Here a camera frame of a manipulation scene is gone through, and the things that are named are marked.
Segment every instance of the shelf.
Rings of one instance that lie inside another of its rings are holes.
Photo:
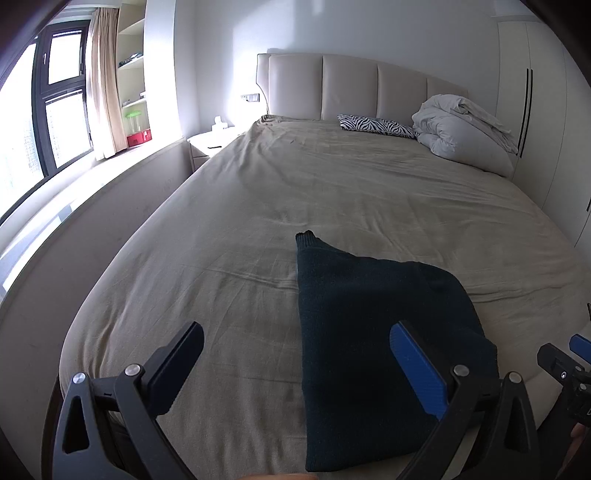
[[[141,56],[138,59],[133,59],[129,63],[126,63],[122,67],[119,67],[118,70],[130,70],[130,69],[143,69],[144,68],[144,57]]]
[[[136,100],[135,102],[128,103],[127,105],[122,105],[121,108],[127,108],[129,106],[139,105],[140,103],[144,103],[145,101],[146,101],[145,98],[141,98],[139,100]]]
[[[132,23],[129,27],[125,27],[119,32],[119,35],[143,35],[144,34],[144,20],[142,18],[136,23]]]

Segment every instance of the beige bed sheet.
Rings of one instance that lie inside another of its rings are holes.
[[[537,423],[547,415],[558,384],[536,353],[546,342],[568,350],[585,333],[591,275],[546,215],[508,180],[416,141],[273,116],[210,159],[121,249],[67,335],[62,388],[77,371],[116,375],[144,362],[196,320],[205,349],[159,419],[180,456],[203,480],[304,471],[294,237],[307,229],[355,255],[452,272],[501,374],[519,371]],[[407,460],[321,478],[391,480]]]

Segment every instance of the bed frame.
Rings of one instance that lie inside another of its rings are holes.
[[[468,97],[453,83],[389,63],[343,55],[261,53],[256,83],[268,113],[336,121],[362,115],[412,125],[412,115],[433,95]]]

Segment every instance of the wardrobe handle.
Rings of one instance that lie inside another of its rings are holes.
[[[527,139],[527,131],[530,128],[530,117],[531,117],[531,98],[534,93],[534,71],[530,70],[530,105],[527,112],[527,122],[525,123],[525,132],[523,134],[523,143],[521,144],[521,154],[519,158],[523,157],[523,150],[525,148],[525,140]]]
[[[519,132],[519,141],[517,142],[517,153],[521,151],[521,137],[523,136],[523,126],[525,125],[525,114],[527,113],[527,97],[530,92],[530,70],[525,69],[525,103],[523,105],[523,117],[521,118],[521,132]]]

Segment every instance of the curtain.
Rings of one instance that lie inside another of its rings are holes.
[[[127,148],[117,93],[118,17],[117,8],[97,8],[86,43],[86,109],[97,160]]]

